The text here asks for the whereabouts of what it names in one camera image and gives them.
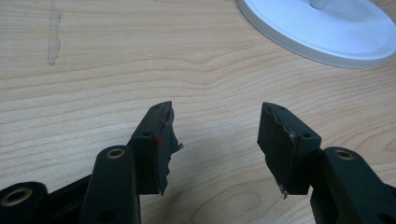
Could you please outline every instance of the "white round base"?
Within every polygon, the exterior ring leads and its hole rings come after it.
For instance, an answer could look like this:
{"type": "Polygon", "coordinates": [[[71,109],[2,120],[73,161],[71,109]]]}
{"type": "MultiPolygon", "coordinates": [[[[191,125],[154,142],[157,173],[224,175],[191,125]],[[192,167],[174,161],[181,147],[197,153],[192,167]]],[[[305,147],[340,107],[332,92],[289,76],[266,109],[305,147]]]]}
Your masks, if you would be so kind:
{"type": "Polygon", "coordinates": [[[348,68],[372,67],[396,51],[396,26],[369,0],[237,0],[249,22],[305,58],[348,68]]]}

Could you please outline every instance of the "mounting hole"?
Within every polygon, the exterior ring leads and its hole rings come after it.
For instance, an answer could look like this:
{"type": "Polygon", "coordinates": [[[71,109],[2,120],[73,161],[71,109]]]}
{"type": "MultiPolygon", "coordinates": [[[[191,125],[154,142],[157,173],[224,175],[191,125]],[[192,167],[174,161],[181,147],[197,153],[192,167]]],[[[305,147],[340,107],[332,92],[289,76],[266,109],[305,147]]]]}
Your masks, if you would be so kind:
{"type": "Polygon", "coordinates": [[[335,155],[343,160],[351,161],[353,160],[353,156],[349,154],[348,152],[345,152],[344,150],[336,150],[335,155]]]}
{"type": "Polygon", "coordinates": [[[103,213],[101,213],[98,217],[98,221],[100,223],[107,223],[110,222],[114,219],[116,215],[114,214],[113,211],[105,211],[103,213]]]}
{"type": "Polygon", "coordinates": [[[116,158],[121,157],[124,153],[125,153],[124,149],[114,148],[114,149],[109,150],[107,152],[106,156],[109,159],[116,159],[116,158]]]}
{"type": "Polygon", "coordinates": [[[376,216],[379,218],[379,220],[381,220],[383,223],[387,223],[387,224],[395,224],[396,223],[396,219],[394,217],[391,217],[388,214],[385,213],[378,213],[376,214],[376,216]]]}
{"type": "Polygon", "coordinates": [[[310,138],[310,137],[311,137],[311,134],[309,134],[309,133],[303,133],[302,136],[303,136],[304,138],[310,138]]]}
{"type": "Polygon", "coordinates": [[[10,207],[17,205],[18,203],[24,202],[32,195],[33,191],[29,188],[19,188],[11,191],[8,195],[6,195],[0,202],[4,207],[10,207]]]}

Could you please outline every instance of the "table surface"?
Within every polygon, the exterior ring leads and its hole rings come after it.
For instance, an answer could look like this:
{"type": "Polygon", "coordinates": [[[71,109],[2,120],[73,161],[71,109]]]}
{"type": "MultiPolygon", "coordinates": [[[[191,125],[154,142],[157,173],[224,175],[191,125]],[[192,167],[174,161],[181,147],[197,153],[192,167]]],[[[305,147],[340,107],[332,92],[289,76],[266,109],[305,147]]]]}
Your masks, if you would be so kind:
{"type": "MultiPolygon", "coordinates": [[[[396,1],[377,0],[396,21],[396,1]]],[[[150,106],[173,101],[184,148],[143,223],[314,223],[283,200],[256,144],[262,102],[360,153],[396,186],[396,58],[345,69],[261,35],[234,0],[0,2],[0,188],[54,191],[126,144],[150,106]]]]}

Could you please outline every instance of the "white plastic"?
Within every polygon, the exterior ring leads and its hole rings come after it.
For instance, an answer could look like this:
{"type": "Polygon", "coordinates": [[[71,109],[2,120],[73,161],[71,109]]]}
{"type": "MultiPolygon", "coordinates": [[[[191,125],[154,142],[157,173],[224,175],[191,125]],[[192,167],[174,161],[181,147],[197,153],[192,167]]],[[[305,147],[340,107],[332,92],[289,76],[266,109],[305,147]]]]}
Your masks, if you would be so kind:
{"type": "Polygon", "coordinates": [[[324,2],[318,10],[309,0],[237,0],[262,34],[313,61],[364,68],[383,63],[396,51],[396,26],[372,2],[324,2]]]}

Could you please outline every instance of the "wood grain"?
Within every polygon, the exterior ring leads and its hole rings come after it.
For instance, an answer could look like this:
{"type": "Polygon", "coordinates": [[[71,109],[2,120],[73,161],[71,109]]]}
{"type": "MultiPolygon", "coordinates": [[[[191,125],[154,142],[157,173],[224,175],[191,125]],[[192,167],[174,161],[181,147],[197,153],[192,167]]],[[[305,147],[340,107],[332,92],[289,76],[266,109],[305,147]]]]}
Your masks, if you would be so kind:
{"type": "MultiPolygon", "coordinates": [[[[394,0],[375,2],[396,21],[394,0]]],[[[256,144],[264,101],[396,186],[395,58],[309,61],[263,37],[235,1],[1,1],[0,55],[1,189],[54,191],[87,175],[167,100],[185,147],[165,195],[142,197],[143,223],[314,223],[309,196],[284,201],[256,144]]]]}

